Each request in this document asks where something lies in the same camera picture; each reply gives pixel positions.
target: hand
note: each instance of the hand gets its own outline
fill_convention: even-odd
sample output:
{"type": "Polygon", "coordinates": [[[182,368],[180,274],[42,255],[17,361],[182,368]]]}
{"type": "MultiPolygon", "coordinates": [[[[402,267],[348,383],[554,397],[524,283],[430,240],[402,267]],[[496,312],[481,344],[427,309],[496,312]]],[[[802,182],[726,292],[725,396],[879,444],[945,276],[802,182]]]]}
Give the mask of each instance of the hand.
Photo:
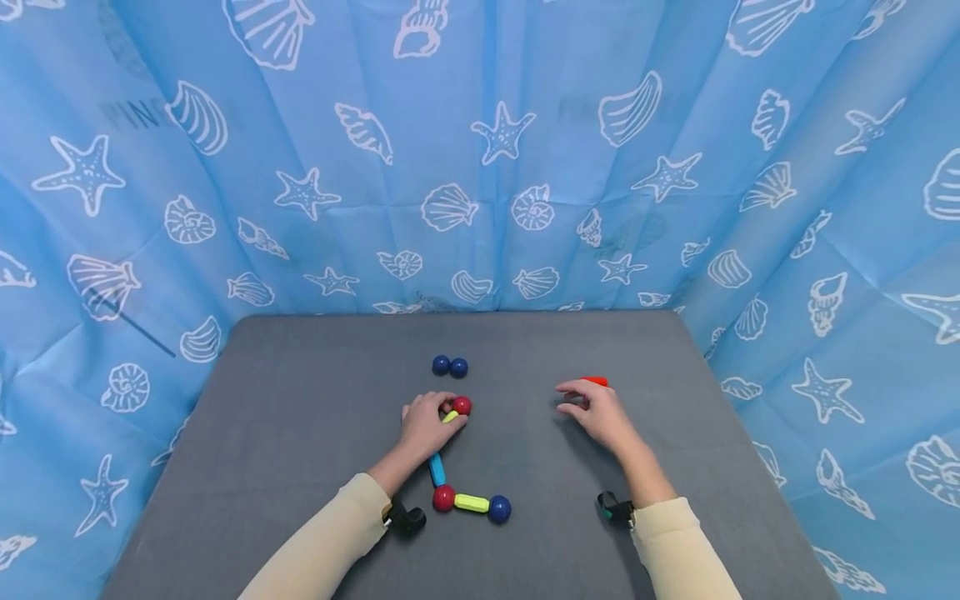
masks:
{"type": "Polygon", "coordinates": [[[467,424],[467,415],[461,415],[448,423],[440,421],[440,406],[457,395],[450,392],[427,392],[403,406],[401,418],[403,430],[396,447],[402,448],[418,459],[418,464],[440,450],[467,424]]]}
{"type": "Polygon", "coordinates": [[[617,457],[645,445],[614,390],[576,379],[560,384],[557,391],[565,392],[564,402],[557,406],[557,411],[576,419],[594,440],[617,457]],[[579,402],[570,402],[577,396],[581,399],[579,402]]]}

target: toy molecule model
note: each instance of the toy molecule model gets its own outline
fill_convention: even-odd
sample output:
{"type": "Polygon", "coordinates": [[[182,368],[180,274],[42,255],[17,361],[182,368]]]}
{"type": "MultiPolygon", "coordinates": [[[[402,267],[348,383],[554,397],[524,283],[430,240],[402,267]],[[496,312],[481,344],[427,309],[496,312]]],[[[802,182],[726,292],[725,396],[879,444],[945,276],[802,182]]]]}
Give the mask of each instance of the toy molecule model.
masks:
{"type": "MultiPolygon", "coordinates": [[[[433,359],[433,373],[445,375],[449,372],[453,377],[461,379],[467,376],[467,361],[463,358],[454,358],[452,361],[442,354],[433,359]]],[[[443,417],[443,422],[451,422],[460,415],[469,415],[473,410],[473,402],[466,396],[457,396],[450,403],[449,412],[443,417]]],[[[502,495],[495,495],[487,499],[465,493],[456,493],[446,484],[444,464],[437,452],[430,457],[430,478],[433,479],[433,508],[441,513],[448,513],[455,508],[475,513],[484,513],[493,523],[501,525],[510,518],[513,507],[510,500],[502,495]]]]}

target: blue curtain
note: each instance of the blue curtain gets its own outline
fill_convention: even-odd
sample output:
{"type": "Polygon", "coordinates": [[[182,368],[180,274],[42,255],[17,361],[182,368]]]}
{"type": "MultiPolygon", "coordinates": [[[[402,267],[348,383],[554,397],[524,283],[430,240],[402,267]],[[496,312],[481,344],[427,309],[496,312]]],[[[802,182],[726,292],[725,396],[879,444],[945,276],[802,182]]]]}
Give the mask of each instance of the blue curtain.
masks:
{"type": "Polygon", "coordinates": [[[251,314],[672,308],[845,597],[960,575],[960,3],[0,0],[0,596],[251,314]]]}

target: beige sleeve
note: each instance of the beige sleeve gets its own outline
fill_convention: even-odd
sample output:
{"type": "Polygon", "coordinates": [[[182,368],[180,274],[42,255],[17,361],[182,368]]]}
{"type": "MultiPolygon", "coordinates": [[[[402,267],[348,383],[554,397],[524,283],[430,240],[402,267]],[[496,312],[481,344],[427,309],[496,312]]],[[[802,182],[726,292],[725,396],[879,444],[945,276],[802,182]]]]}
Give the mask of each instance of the beige sleeve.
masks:
{"type": "Polygon", "coordinates": [[[658,600],[740,600],[686,498],[634,511],[634,545],[658,600]]]}
{"type": "Polygon", "coordinates": [[[367,473],[354,475],[306,522],[240,594],[240,600],[322,600],[387,531],[390,498],[367,473]]]}

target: person's right hand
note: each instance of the person's right hand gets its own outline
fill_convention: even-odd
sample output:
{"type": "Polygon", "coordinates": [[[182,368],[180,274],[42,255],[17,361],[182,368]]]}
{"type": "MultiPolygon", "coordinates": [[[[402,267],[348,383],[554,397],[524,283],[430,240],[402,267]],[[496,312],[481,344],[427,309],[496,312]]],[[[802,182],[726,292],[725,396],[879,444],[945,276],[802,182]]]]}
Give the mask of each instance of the person's right hand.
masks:
{"type": "Polygon", "coordinates": [[[564,392],[564,402],[557,406],[557,411],[576,419],[594,440],[613,454],[619,455],[643,444],[614,390],[575,379],[560,384],[557,391],[564,392]],[[581,400],[570,401],[576,397],[581,400]]]}

